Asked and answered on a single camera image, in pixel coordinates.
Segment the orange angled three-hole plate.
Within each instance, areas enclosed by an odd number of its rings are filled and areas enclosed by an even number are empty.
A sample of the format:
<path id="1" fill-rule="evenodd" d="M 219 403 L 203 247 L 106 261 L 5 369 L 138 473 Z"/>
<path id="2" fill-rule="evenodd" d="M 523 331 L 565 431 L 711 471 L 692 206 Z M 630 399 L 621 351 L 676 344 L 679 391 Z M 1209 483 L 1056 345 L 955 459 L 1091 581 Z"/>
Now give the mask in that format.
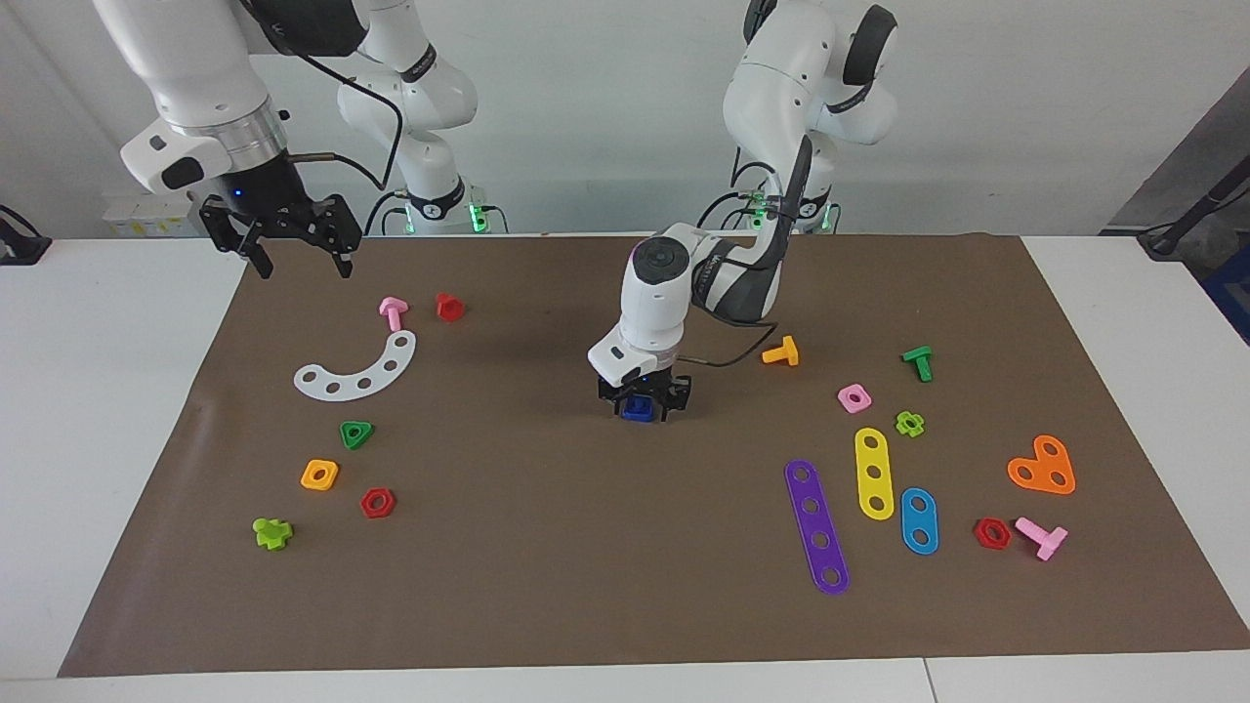
<path id="1" fill-rule="evenodd" d="M 1032 448 L 1034 457 L 1018 457 L 1008 462 L 1009 480 L 1025 490 L 1072 494 L 1076 477 L 1065 444 L 1058 437 L 1041 434 L 1034 439 Z"/>

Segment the white curved five-hole plate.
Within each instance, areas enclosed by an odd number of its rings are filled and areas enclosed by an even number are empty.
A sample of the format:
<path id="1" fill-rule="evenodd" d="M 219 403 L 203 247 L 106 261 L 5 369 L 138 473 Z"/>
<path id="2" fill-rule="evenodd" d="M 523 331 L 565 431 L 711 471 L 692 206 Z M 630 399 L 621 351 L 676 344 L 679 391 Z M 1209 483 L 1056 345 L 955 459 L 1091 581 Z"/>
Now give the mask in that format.
<path id="1" fill-rule="evenodd" d="M 412 360 L 418 348 L 414 331 L 400 329 L 388 336 L 378 359 L 362 370 L 330 372 L 322 365 L 308 364 L 292 377 L 292 387 L 304 397 L 324 403 L 352 403 L 391 387 Z"/>

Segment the brown table mat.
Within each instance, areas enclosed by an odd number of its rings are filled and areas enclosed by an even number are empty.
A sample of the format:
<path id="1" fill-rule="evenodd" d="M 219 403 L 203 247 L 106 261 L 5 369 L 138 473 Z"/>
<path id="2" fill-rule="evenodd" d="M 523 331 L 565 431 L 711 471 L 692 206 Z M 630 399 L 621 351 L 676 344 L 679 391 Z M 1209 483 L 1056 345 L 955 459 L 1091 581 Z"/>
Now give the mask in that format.
<path id="1" fill-rule="evenodd" d="M 300 243 L 245 271 L 62 660 L 66 677 L 1250 648 L 1250 629 L 1014 236 L 800 236 L 772 316 L 798 367 L 692 369 L 688 410 L 620 420 L 586 352 L 619 315 L 625 236 L 374 240 L 350 279 Z M 435 295 L 465 315 L 445 323 Z M 371 365 L 384 298 L 418 348 L 324 403 L 308 364 Z M 902 352 L 932 346 L 931 383 Z M 838 390 L 872 405 L 849 414 Z M 902 437 L 902 410 L 925 419 Z M 342 422 L 371 422 L 358 450 Z M 895 512 L 858 505 L 855 433 L 888 437 Z M 1038 435 L 1075 492 L 1006 464 Z M 299 483 L 338 463 L 326 492 Z M 850 585 L 812 585 L 784 469 L 818 468 Z M 391 517 L 362 517 L 388 487 Z M 940 548 L 901 540 L 909 487 Z M 292 525 L 256 544 L 256 517 Z M 974 535 L 1012 529 L 1006 549 Z M 1062 527 L 1050 560 L 1014 527 Z"/>

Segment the yellow three-hole plastic plate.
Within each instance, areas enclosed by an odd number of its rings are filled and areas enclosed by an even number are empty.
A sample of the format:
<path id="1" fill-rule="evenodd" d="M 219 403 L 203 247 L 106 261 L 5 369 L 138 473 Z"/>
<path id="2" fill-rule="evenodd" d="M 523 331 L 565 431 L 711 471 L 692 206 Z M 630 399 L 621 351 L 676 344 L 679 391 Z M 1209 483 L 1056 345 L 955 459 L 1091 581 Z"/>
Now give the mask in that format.
<path id="1" fill-rule="evenodd" d="M 890 519 L 895 512 L 892 464 L 888 437 L 879 429 L 862 427 L 855 433 L 855 477 L 862 514 L 878 522 Z"/>

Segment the black stand pole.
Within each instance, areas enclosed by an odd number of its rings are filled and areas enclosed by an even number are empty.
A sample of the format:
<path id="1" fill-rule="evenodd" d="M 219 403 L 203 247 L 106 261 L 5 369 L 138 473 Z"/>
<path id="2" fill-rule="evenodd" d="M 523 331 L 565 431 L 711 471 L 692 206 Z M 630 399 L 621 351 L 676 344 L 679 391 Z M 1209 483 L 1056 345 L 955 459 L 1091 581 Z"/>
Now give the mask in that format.
<path id="1" fill-rule="evenodd" d="M 1148 226 L 1138 234 L 1138 243 L 1152 259 L 1161 260 L 1170 256 L 1192 231 L 1194 226 L 1206 220 L 1210 215 L 1222 211 L 1238 204 L 1244 196 L 1250 195 L 1250 153 L 1238 161 L 1224 174 L 1205 195 L 1188 208 L 1182 215 L 1172 221 L 1160 224 L 1160 226 Z"/>

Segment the white power strip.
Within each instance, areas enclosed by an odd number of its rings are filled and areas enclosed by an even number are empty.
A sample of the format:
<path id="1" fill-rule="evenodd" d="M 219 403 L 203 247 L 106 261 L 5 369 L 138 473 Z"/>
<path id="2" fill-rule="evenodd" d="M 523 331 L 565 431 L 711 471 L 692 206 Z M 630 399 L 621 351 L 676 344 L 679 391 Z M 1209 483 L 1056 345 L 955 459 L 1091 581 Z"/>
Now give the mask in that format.
<path id="1" fill-rule="evenodd" d="M 198 206 L 188 196 L 142 194 L 111 196 L 102 211 L 102 221 L 116 236 L 159 236 L 159 239 L 192 239 L 208 236 L 199 220 Z"/>

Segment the blue two-hole plastic plate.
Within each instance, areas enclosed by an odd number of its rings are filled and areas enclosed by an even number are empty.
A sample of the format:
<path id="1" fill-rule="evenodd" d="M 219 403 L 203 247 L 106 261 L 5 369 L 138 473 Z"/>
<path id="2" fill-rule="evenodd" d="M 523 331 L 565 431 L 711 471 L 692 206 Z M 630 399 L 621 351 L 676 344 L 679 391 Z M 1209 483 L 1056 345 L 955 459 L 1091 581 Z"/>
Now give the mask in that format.
<path id="1" fill-rule="evenodd" d="M 901 540 L 914 555 L 934 555 L 940 548 L 938 502 L 920 487 L 909 487 L 900 497 Z"/>

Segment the blue crate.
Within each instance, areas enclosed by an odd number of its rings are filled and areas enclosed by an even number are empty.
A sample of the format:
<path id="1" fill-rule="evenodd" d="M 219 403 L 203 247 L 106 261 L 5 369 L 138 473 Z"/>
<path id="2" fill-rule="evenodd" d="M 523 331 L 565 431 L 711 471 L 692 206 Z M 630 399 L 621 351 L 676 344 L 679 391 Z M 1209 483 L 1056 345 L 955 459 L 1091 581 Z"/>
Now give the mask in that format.
<path id="1" fill-rule="evenodd" d="M 1200 283 L 1214 306 L 1250 346 L 1250 244 Z"/>

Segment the black clamp base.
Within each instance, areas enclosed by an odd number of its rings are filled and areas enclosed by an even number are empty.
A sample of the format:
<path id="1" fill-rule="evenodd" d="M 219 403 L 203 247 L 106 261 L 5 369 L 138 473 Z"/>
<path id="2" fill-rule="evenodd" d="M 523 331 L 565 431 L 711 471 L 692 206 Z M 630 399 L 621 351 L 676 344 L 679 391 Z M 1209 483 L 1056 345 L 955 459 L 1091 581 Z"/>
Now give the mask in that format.
<path id="1" fill-rule="evenodd" d="M 35 266 L 51 244 L 51 236 L 44 236 L 26 216 L 0 204 L 0 266 Z"/>

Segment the purple four-hole plastic plate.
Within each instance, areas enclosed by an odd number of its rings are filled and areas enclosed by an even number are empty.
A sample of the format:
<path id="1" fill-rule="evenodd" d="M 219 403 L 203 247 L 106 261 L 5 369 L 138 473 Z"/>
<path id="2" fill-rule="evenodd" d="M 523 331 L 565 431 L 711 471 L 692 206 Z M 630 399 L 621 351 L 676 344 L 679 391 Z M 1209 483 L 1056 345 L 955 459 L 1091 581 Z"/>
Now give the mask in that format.
<path id="1" fill-rule="evenodd" d="M 818 468 L 809 460 L 790 460 L 784 477 L 812 585 L 825 595 L 842 595 L 850 585 L 848 560 Z"/>

